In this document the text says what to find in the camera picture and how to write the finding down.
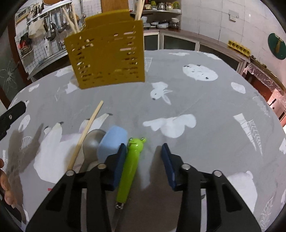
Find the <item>person's left hand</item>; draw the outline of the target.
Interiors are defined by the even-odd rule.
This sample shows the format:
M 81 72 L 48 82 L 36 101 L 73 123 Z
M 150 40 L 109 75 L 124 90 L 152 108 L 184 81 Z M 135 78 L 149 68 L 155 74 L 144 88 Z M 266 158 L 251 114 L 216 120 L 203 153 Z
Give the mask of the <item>person's left hand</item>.
M 0 159 L 1 189 L 2 192 L 4 193 L 4 199 L 8 205 L 10 205 L 12 208 L 15 208 L 17 201 L 10 186 L 8 177 L 6 173 L 2 170 L 3 167 L 4 167 L 4 161 Z

